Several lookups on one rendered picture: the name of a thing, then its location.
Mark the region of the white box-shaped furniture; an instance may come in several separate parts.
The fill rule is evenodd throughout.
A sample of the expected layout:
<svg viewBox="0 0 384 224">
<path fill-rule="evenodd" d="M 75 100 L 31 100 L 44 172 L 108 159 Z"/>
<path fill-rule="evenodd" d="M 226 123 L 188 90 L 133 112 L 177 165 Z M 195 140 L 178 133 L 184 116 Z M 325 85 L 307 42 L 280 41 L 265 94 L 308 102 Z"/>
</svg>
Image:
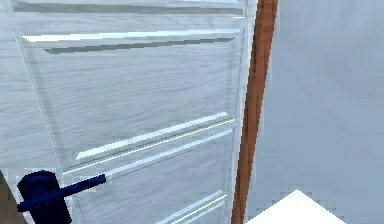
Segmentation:
<svg viewBox="0 0 384 224">
<path fill-rule="evenodd" d="M 299 189 L 245 224 L 346 224 Z"/>
</svg>

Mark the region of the white panelled room door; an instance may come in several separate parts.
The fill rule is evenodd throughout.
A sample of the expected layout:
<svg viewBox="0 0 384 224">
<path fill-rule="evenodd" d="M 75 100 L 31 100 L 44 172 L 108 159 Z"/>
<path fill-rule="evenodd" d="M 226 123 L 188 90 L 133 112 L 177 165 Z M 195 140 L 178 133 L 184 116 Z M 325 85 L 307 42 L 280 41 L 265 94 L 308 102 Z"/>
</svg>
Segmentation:
<svg viewBox="0 0 384 224">
<path fill-rule="evenodd" d="M 0 172 L 71 224 L 230 224 L 259 0 L 0 0 Z"/>
</svg>

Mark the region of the brown wooden door frame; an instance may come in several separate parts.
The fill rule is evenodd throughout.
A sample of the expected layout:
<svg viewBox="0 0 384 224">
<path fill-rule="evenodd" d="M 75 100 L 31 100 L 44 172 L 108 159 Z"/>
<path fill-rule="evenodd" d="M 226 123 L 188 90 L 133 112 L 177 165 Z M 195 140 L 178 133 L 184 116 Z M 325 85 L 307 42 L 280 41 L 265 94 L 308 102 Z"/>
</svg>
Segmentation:
<svg viewBox="0 0 384 224">
<path fill-rule="evenodd" d="M 278 0 L 258 0 L 242 125 L 231 224 L 244 224 Z"/>
</svg>

